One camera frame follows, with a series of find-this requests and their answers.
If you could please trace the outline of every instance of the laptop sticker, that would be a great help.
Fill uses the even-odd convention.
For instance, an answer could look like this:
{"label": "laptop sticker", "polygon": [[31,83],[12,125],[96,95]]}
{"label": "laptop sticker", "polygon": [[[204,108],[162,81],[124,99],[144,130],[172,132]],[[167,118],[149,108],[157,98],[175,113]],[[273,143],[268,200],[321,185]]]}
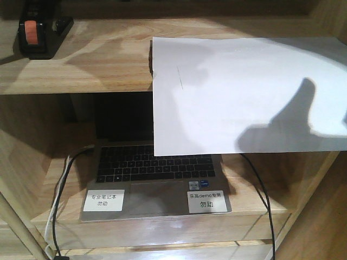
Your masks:
{"label": "laptop sticker", "polygon": [[122,211],[125,190],[89,190],[83,211]]}
{"label": "laptop sticker", "polygon": [[227,212],[223,191],[188,191],[189,213]]}

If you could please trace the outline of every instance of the silver laptop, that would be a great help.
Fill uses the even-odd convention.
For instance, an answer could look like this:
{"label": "silver laptop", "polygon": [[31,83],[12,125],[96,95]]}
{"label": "silver laptop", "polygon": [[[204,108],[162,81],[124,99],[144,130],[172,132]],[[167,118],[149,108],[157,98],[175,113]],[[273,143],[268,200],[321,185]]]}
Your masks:
{"label": "silver laptop", "polygon": [[94,104],[95,178],[82,221],[232,210],[220,155],[154,156],[151,92],[95,94]]}

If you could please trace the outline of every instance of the black device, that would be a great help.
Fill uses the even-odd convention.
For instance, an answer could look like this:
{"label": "black device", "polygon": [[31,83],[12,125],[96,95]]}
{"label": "black device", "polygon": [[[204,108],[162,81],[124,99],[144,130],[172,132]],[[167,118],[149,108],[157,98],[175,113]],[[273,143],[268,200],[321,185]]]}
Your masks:
{"label": "black device", "polygon": [[18,27],[20,51],[25,57],[54,57],[74,23],[72,17],[54,20],[54,14],[54,0],[26,0]]}

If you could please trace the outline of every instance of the black keyboard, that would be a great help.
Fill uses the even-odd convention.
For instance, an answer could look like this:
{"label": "black keyboard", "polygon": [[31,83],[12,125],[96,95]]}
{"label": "black keyboard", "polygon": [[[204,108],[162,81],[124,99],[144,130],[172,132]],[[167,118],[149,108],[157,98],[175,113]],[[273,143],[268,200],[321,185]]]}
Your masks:
{"label": "black keyboard", "polygon": [[160,156],[153,145],[102,147],[97,183],[214,177],[210,154]]}

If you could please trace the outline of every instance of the black cable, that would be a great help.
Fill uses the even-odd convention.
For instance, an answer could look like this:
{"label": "black cable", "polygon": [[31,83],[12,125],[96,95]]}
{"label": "black cable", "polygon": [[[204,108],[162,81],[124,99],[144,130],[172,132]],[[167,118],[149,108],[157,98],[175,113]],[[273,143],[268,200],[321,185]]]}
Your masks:
{"label": "black cable", "polygon": [[58,212],[58,206],[59,206],[60,197],[61,197],[61,195],[62,195],[64,186],[65,186],[65,183],[66,183],[67,176],[68,176],[69,171],[70,171],[70,169],[71,169],[71,167],[72,167],[72,163],[74,162],[74,160],[75,160],[80,154],[86,153],[86,152],[88,152],[89,150],[91,150],[91,148],[88,148],[88,149],[86,149],[86,150],[83,150],[83,151],[77,153],[76,155],[74,155],[74,156],[71,158],[70,162],[69,162],[68,165],[67,165],[65,176],[62,176],[62,177],[61,177],[61,178],[63,178],[63,180],[62,180],[60,189],[57,191],[57,192],[58,192],[58,196],[57,196],[56,204],[55,204],[55,207],[54,207],[54,213],[53,213],[53,219],[52,219],[52,235],[53,235],[53,242],[54,242],[56,251],[57,251],[57,253],[58,253],[59,256],[61,256],[61,252],[60,252],[60,249],[59,249],[57,240],[56,240],[55,223],[56,223],[56,214],[57,214],[57,212]]}
{"label": "black cable", "polygon": [[255,169],[254,165],[252,164],[252,162],[248,159],[248,157],[247,157],[245,154],[240,153],[240,155],[241,155],[242,157],[244,157],[245,160],[249,163],[249,165],[251,166],[253,172],[255,173],[255,175],[256,175],[256,177],[257,177],[257,179],[258,179],[258,181],[259,181],[259,183],[260,183],[260,185],[261,185],[262,190],[264,191],[264,194],[265,194],[265,197],[266,197],[266,202],[267,202],[267,205],[265,205],[265,207],[266,207],[266,209],[267,209],[267,211],[268,211],[268,213],[269,213],[269,221],[270,221],[270,228],[271,228],[272,255],[273,255],[273,256],[272,256],[272,260],[275,260],[275,252],[276,252],[276,250],[275,250],[275,232],[274,232],[274,229],[273,229],[273,222],[272,222],[272,214],[271,214],[270,199],[269,199],[269,196],[268,196],[268,194],[267,194],[267,190],[266,190],[266,188],[265,188],[265,185],[264,185],[264,183],[262,182],[262,180],[261,180],[261,178],[260,178],[260,176],[259,176],[257,170]]}

